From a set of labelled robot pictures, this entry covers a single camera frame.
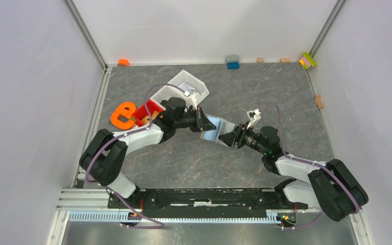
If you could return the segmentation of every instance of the white wall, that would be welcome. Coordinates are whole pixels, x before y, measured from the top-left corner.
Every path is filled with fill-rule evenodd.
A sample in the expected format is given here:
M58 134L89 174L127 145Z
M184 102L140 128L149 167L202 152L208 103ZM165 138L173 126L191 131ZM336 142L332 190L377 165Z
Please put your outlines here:
M392 1L347 1L315 59L335 153L369 194L372 244L392 244Z
M100 79L63 1L0 1L0 244L45 244Z
M298 60L336 0L75 0L106 62Z

